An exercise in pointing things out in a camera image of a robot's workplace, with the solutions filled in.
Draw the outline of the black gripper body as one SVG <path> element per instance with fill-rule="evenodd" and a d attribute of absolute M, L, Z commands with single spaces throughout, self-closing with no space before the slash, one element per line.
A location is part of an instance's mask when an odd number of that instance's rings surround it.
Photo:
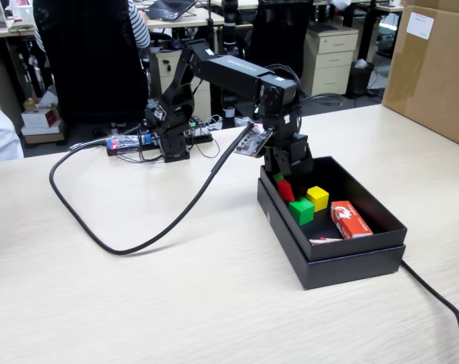
<path fill-rule="evenodd" d="M 313 170 L 313 157 L 306 135 L 294 134 L 286 140 L 277 140 L 272 136 L 264 150 L 264 168 L 269 174 L 281 172 L 284 177 L 304 177 Z"/>

